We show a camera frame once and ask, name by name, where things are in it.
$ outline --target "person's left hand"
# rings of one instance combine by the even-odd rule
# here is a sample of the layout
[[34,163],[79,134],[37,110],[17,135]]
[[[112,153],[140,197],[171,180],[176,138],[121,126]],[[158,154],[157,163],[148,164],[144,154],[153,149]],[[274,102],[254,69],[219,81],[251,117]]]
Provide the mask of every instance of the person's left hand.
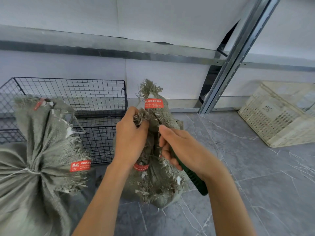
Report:
[[149,121],[143,120],[140,127],[134,124],[138,109],[130,107],[125,116],[116,124],[116,147],[113,162],[131,168],[144,148],[147,140]]

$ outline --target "white plastic crate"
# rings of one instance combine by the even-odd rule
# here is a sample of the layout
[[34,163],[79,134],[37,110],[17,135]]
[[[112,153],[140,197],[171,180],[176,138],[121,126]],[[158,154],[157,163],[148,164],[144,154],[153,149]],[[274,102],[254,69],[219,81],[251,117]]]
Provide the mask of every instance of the white plastic crate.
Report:
[[270,147],[315,142],[315,84],[262,82],[238,113]]

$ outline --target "person's left arm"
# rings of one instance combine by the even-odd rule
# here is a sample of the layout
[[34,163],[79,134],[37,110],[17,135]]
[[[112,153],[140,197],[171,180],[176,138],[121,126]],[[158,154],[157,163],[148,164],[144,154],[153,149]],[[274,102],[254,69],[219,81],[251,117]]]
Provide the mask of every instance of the person's left arm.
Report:
[[130,107],[116,125],[116,147],[112,163],[73,236],[114,234],[120,195],[132,166],[139,158],[148,134],[148,121],[139,128],[133,122],[137,108]]

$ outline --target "person's right arm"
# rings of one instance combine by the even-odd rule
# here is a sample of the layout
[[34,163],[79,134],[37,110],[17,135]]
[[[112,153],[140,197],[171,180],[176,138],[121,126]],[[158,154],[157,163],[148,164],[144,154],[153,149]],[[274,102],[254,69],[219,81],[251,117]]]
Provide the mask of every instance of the person's right arm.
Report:
[[217,236],[256,235],[242,198],[223,163],[187,131],[163,125],[159,131],[163,157],[182,170],[178,161],[171,158],[171,146],[177,157],[206,183]]

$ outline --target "hand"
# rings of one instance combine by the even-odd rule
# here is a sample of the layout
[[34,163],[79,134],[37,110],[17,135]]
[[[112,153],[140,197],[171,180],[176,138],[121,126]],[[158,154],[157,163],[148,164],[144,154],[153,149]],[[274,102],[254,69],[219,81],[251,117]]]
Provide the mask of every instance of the hand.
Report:
[[116,124],[116,147],[113,162],[131,168],[138,160],[147,140],[149,122],[143,120],[140,127],[134,124],[138,109],[130,107]]
[[176,158],[171,158],[170,146],[177,157],[190,170],[194,171],[201,179],[204,179],[210,171],[210,166],[219,161],[187,131],[170,129],[164,125],[159,127],[162,156],[170,161],[178,170],[183,170]]

